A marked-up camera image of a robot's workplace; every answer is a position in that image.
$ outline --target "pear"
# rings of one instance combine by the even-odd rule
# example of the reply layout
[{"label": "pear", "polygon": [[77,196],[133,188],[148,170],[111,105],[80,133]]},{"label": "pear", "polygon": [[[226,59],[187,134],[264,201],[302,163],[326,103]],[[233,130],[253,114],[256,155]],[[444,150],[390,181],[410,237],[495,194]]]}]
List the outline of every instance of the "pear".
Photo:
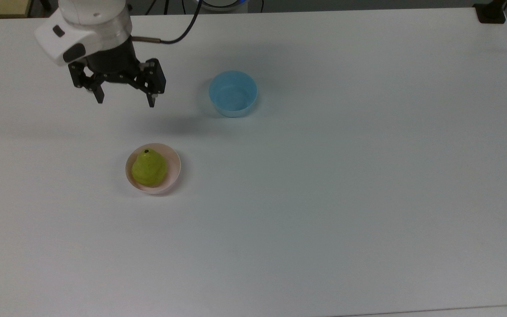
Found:
[{"label": "pear", "polygon": [[147,148],[140,152],[132,165],[132,177],[145,186],[158,185],[167,173],[167,162],[158,152]]}]

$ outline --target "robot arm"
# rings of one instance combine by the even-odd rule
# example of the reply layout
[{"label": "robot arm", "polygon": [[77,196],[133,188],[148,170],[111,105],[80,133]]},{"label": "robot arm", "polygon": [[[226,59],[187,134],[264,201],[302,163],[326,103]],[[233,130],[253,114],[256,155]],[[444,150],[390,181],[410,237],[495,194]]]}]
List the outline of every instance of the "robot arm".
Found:
[{"label": "robot arm", "polygon": [[125,0],[59,0],[35,37],[54,63],[68,64],[74,86],[92,92],[97,102],[103,102],[101,84],[108,81],[145,92],[153,107],[165,90],[165,76],[157,59],[137,60],[131,31]]},{"label": "robot arm", "polygon": [[60,0],[59,9],[35,31],[50,59],[63,66],[128,40],[132,23],[125,0]]}]

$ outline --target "white table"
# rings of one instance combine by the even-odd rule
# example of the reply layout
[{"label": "white table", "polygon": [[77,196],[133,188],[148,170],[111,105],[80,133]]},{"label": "white table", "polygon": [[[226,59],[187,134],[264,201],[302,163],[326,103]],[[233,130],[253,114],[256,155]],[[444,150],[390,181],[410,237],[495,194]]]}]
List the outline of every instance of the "white table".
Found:
[{"label": "white table", "polygon": [[[189,17],[134,18],[177,36]],[[201,16],[129,86],[73,88],[0,21],[0,317],[326,317],[507,305],[507,24],[474,9]],[[222,118],[243,70],[257,109]],[[164,197],[126,180],[177,150]]]}]

